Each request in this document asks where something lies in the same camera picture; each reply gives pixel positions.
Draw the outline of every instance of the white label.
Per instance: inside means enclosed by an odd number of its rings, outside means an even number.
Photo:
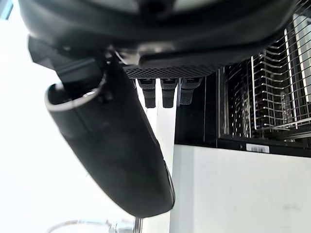
[[[270,149],[268,146],[261,146],[254,144],[246,144],[246,150],[259,153],[270,153]]]

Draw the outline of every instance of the curved black handle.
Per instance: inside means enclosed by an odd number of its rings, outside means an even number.
[[[110,68],[96,92],[66,101],[51,86],[46,106],[60,132],[101,189],[136,217],[173,208],[170,174],[132,81]]]

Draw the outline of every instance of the wire rack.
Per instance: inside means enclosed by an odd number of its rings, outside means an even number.
[[[225,68],[229,133],[257,137],[311,124],[311,10],[308,0],[284,36],[248,61]]]

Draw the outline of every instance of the black plastic part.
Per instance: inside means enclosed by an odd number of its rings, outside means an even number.
[[[182,79],[180,88],[180,104],[191,104],[193,92],[198,88],[203,78],[199,79]]]
[[[215,48],[263,40],[292,15],[295,0],[219,0],[162,23],[96,7],[90,0],[20,0],[31,34],[53,45],[102,48],[112,41],[180,42]]]
[[[169,51],[157,54],[146,54],[141,56],[139,60],[139,67],[141,68],[161,68],[163,64],[169,64],[168,67],[178,66],[203,66],[205,64],[213,65],[218,68],[223,67],[228,63],[236,63],[249,58],[251,55],[256,54],[267,48],[284,34],[284,27],[267,35],[261,41],[254,43],[244,43],[235,46],[223,47],[207,47],[201,44],[201,47],[189,46],[185,51]]]
[[[145,97],[146,108],[156,107],[156,81],[154,79],[139,79],[139,86]]]
[[[96,59],[98,51],[74,51],[71,48],[67,48],[69,51],[64,48],[57,50],[32,37],[29,37],[28,48],[35,63],[56,71],[73,99],[98,87],[102,80],[105,58],[101,56]]]
[[[212,74],[223,65],[211,66],[196,64],[164,68],[141,68],[138,66],[124,66],[123,69],[130,79],[184,79],[200,78]]]
[[[159,215],[174,206],[171,177],[132,80],[117,64],[111,66],[90,100],[62,107],[52,86],[47,108],[79,160],[117,205],[140,218]]]
[[[178,79],[161,79],[163,108],[173,108]]]

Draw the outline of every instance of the black plastic housing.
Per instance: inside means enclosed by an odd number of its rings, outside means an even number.
[[[45,98],[63,137],[117,205],[140,218],[173,208],[173,184],[160,145],[122,69],[113,66],[103,85],[84,97],[70,100],[53,85]]]
[[[23,20],[34,38],[57,48],[113,48],[126,64],[140,67],[184,66],[206,57],[208,61],[202,64],[213,66],[245,59],[275,40],[295,3],[218,0],[185,13],[172,12],[165,20],[150,21],[139,14],[98,7],[88,0],[19,1]]]

